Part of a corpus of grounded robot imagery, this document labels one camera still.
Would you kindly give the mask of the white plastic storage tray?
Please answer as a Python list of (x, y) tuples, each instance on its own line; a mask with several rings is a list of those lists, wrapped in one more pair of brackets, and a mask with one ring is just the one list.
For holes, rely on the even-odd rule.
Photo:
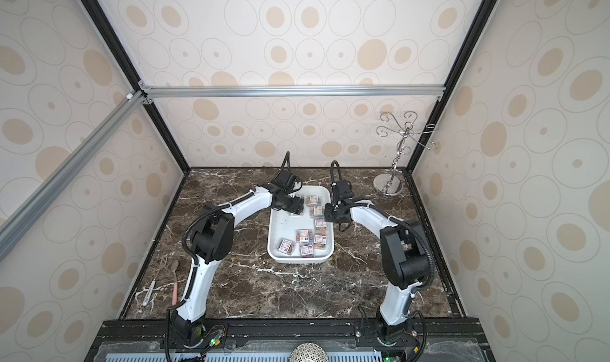
[[(288, 212), (274, 210), (270, 215), (270, 223), (268, 229), (268, 254), (279, 263), (323, 263), (330, 259), (335, 251), (335, 234), (333, 225), (327, 222), (327, 232), (320, 233), (315, 230), (315, 219), (324, 218), (312, 218), (310, 214), (310, 206), (306, 206), (305, 199), (307, 195), (318, 195), (322, 198), (321, 206), (325, 207), (325, 204), (330, 202), (330, 191), (326, 187), (322, 186), (305, 186), (302, 187), (293, 195), (304, 199), (304, 211), (303, 216), (292, 217)], [(302, 258), (300, 256), (299, 244), (295, 237), (296, 232), (299, 229), (310, 229), (315, 234), (323, 234), (327, 236), (328, 245), (325, 250), (315, 249), (315, 256), (312, 258)], [(279, 254), (276, 250), (280, 239), (289, 239), (295, 242), (295, 248), (290, 256), (284, 256)]]

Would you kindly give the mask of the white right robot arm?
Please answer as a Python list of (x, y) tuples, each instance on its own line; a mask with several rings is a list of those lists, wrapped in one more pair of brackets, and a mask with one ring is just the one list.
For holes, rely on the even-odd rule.
[(406, 322), (416, 293), (434, 282), (436, 266), (429, 244), (413, 222), (356, 196), (349, 181), (340, 179), (330, 186), (331, 203), (325, 206), (325, 220), (338, 225), (357, 223), (378, 237), (382, 267), (389, 281), (379, 313), (385, 325)]

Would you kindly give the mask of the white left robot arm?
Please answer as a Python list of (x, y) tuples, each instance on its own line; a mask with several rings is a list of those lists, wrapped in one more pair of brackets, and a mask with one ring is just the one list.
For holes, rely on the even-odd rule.
[(270, 182), (220, 206), (209, 206), (184, 233), (182, 246), (192, 258), (183, 298), (176, 304), (176, 319), (192, 324), (204, 317), (214, 275), (234, 243), (234, 229), (247, 218), (271, 208), (301, 214), (304, 199), (294, 195), (302, 180), (282, 166)]

